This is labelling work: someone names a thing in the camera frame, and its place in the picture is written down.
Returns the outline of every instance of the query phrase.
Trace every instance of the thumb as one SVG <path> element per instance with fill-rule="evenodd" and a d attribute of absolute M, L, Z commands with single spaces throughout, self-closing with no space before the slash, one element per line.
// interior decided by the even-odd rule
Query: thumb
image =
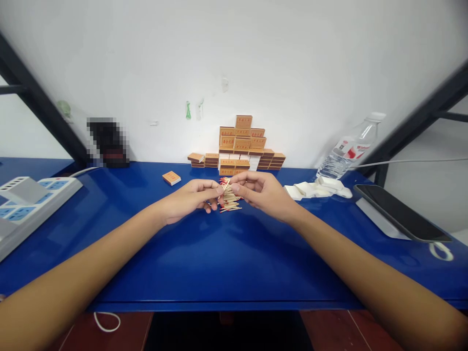
<path fill-rule="evenodd" d="M 203 190 L 202 192 L 198 192 L 195 195 L 196 195 L 197 201 L 200 203 L 200 202 L 209 200 L 211 198 L 216 199 L 218 196 L 220 196 L 223 193 L 224 193 L 223 188 L 217 187 L 215 189 Z"/>
<path fill-rule="evenodd" d="M 231 185 L 231 189 L 234 192 L 234 194 L 242 196 L 243 198 L 246 198 L 249 201 L 255 202 L 256 200 L 258 200 L 259 194 L 253 190 L 250 190 L 249 188 L 246 188 L 243 185 L 233 184 Z"/>

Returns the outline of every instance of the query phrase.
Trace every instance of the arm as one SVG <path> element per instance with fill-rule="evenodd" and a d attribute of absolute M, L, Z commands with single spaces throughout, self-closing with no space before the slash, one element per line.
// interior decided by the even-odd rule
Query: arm
<path fill-rule="evenodd" d="M 466 350 L 468 319 L 299 206 L 273 175 L 245 172 L 232 190 L 291 225 L 406 350 Z"/>
<path fill-rule="evenodd" d="M 222 194 L 213 180 L 192 180 L 8 297 L 0 303 L 2 350 L 44 349 L 156 232 L 196 208 L 216 210 Z"/>

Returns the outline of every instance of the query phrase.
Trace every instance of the white cable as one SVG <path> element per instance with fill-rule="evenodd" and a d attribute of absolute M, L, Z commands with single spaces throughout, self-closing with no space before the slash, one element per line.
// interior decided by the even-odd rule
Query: white cable
<path fill-rule="evenodd" d="M 447 159 L 442 159 L 442 160 L 393 160 L 393 161 L 369 163 L 369 164 L 367 164 L 367 165 L 352 166 L 351 168 L 378 166 L 379 164 L 398 163 L 398 162 L 446 162 L 446 161 L 465 161 L 465 160 L 468 160 L 468 157 L 462 157 L 462 158 L 447 158 Z"/>
<path fill-rule="evenodd" d="M 85 168 L 84 170 L 78 171 L 76 173 L 73 173 L 72 175 L 69 175 L 70 178 L 75 178 L 76 176 L 79 176 L 80 174 L 86 173 L 87 171 L 90 171 L 92 169 L 96 169 L 99 167 L 90 167 L 90 168 Z"/>
<path fill-rule="evenodd" d="M 118 320 L 118 325 L 117 325 L 115 328 L 113 328 L 113 329 L 105 329 L 105 328 L 99 323 L 99 321 L 98 321 L 98 313 L 114 316 L 114 317 L 117 318 L 117 320 Z M 94 320 L 96 321 L 97 326 L 99 327 L 99 329 L 101 329 L 103 332 L 115 332 L 115 331 L 120 327 L 120 317 L 119 317 L 118 315 L 116 315 L 115 313 L 109 313 L 109 312 L 94 312 Z"/>
<path fill-rule="evenodd" d="M 438 248 L 440 251 L 445 253 L 445 258 L 442 258 L 439 256 L 435 248 Z M 453 260 L 453 254 L 450 252 L 449 248 L 442 244 L 441 242 L 433 242 L 429 243 L 429 251 L 434 256 L 435 258 L 438 258 L 442 261 L 452 261 Z"/>

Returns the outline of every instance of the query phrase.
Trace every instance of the bottle label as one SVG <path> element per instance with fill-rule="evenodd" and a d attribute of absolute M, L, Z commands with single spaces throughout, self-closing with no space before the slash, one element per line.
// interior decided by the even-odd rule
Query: bottle label
<path fill-rule="evenodd" d="M 358 159 L 370 146 L 370 144 L 358 144 L 351 136 L 345 136 L 335 145 L 333 152 L 343 158 Z"/>

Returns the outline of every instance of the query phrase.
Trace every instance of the stack of matchboxes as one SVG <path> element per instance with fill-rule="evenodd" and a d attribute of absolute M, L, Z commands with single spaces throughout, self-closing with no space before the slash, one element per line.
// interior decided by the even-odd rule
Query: stack of matchboxes
<path fill-rule="evenodd" d="M 219 127 L 219 154 L 191 153 L 187 158 L 195 168 L 218 168 L 220 176 L 243 171 L 279 171 L 286 157 L 265 149 L 265 129 L 251 128 L 252 116 L 238 115 L 235 127 Z"/>
<path fill-rule="evenodd" d="M 245 159 L 221 159 L 219 161 L 220 176 L 235 176 L 249 169 L 250 163 Z"/>
<path fill-rule="evenodd" d="M 218 168 L 219 154 L 205 154 L 205 167 Z"/>
<path fill-rule="evenodd" d="M 222 160 L 248 161 L 250 171 L 281 169 L 286 157 L 264 148 L 265 129 L 251 128 L 252 119 L 252 116 L 238 115 L 235 127 L 219 127 L 219 175 L 232 176 L 245 170 L 226 167 L 226 163 L 223 167 Z"/>
<path fill-rule="evenodd" d="M 205 156 L 197 153 L 191 153 L 187 159 L 192 162 L 194 168 L 205 168 Z"/>

